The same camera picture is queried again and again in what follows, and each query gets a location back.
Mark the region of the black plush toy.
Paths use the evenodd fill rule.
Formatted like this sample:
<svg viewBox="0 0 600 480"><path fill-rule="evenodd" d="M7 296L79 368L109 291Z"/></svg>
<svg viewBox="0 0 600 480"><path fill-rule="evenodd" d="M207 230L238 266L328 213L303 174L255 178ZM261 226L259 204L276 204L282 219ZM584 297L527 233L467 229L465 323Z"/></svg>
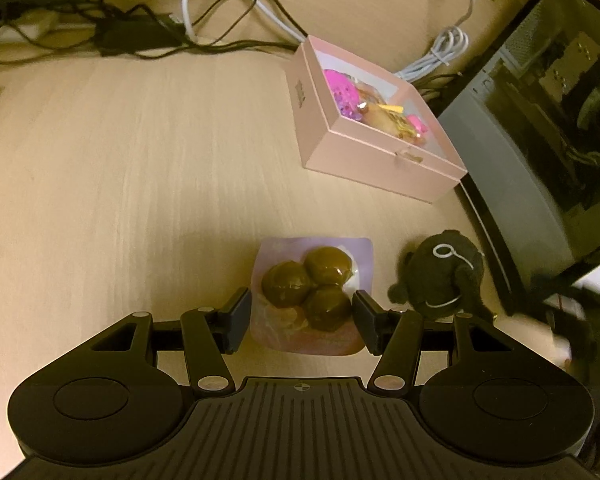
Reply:
<svg viewBox="0 0 600 480"><path fill-rule="evenodd" d="M410 304L428 321L463 312L492 323L494 314L481 298L483 275L478 247L457 230L445 230L404 255L387 295L393 304Z"/></svg>

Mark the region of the pink pig toy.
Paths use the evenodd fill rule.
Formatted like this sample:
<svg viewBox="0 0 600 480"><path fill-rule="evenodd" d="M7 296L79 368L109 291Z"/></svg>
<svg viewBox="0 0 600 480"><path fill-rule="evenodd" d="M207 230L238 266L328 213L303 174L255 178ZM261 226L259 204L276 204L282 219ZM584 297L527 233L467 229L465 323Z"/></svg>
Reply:
<svg viewBox="0 0 600 480"><path fill-rule="evenodd" d="M427 133L429 132L426 122L414 114L407 115L405 120L410 125L410 133L408 134L410 140L416 145L424 146L427 143Z"/></svg>

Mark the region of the small yellow packaged bread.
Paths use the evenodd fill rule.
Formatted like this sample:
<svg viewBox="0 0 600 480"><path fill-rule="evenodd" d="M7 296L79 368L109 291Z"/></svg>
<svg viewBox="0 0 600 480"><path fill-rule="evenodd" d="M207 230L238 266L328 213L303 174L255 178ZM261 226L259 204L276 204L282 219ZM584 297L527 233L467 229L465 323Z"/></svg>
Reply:
<svg viewBox="0 0 600 480"><path fill-rule="evenodd" d="M361 122L366 126L407 142L415 143L420 139L420 134L412 123L401 113L387 110L387 103L376 91L358 88L358 95L360 96L358 111L361 114Z"/></svg>

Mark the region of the pink plastic mesh ball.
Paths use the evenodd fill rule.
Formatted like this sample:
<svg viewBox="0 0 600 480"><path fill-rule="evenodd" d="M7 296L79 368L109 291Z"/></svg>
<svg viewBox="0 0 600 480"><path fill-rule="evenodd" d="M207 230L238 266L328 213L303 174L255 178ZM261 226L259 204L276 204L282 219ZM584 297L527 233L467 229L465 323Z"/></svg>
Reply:
<svg viewBox="0 0 600 480"><path fill-rule="evenodd" d="M339 113L360 122L363 116L360 110L361 98L352 80L336 70L323 70L323 75Z"/></svg>

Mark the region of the pink cardboard box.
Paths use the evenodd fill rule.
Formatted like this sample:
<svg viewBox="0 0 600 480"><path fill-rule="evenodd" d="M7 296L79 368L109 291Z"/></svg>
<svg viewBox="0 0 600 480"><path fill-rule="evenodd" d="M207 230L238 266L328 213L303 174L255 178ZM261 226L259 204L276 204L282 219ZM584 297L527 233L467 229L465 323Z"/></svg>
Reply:
<svg viewBox="0 0 600 480"><path fill-rule="evenodd" d="M323 70L346 74L356 88L376 91L387 110L417 115L429 128L416 145L343 117ZM304 168L375 188L435 202L466 174L464 162L415 87L388 70L316 37L309 37L289 62L287 82Z"/></svg>

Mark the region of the black power adapter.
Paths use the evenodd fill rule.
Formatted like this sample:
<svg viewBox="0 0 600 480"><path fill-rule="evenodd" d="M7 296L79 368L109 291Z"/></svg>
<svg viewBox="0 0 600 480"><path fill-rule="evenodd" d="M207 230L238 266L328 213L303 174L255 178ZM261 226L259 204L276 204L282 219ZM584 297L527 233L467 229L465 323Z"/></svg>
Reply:
<svg viewBox="0 0 600 480"><path fill-rule="evenodd" d="M94 46L102 56L181 47L185 27L169 15L133 15L127 20L108 18L96 25Z"/></svg>

